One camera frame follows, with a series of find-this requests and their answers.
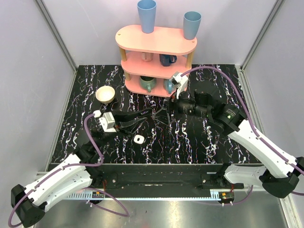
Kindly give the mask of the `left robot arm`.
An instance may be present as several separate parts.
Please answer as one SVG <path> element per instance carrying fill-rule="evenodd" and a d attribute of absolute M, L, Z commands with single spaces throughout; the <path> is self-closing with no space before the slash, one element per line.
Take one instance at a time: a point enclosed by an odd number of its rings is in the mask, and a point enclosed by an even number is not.
<path fill-rule="evenodd" d="M 12 212 L 20 219 L 20 225 L 29 228 L 38 223 L 54 205 L 62 199 L 87 188 L 98 188 L 103 181 L 99 167 L 104 163 L 101 147 L 118 134 L 133 135 L 139 126 L 152 115 L 152 109 L 137 112 L 96 110 L 84 119 L 82 133 L 78 135 L 77 149 L 58 166 L 40 179 L 23 187 L 11 189 Z"/>

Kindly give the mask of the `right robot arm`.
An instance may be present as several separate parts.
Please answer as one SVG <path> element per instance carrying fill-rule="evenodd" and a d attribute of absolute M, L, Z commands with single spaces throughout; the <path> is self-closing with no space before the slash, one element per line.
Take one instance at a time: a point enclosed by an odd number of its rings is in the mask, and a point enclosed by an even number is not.
<path fill-rule="evenodd" d="M 224 164 L 211 178 L 213 184 L 227 188 L 231 184 L 249 184 L 263 187 L 268 193 L 285 198 L 293 193 L 299 176 L 304 170 L 303 157 L 295 158 L 263 137 L 250 125 L 245 113 L 233 105 L 224 103 L 219 90 L 211 82 L 204 81 L 194 89 L 194 96 L 187 92 L 174 93 L 164 100 L 154 119 L 169 124 L 170 112 L 207 119 L 209 126 L 245 147 L 262 166 L 249 167 Z"/>

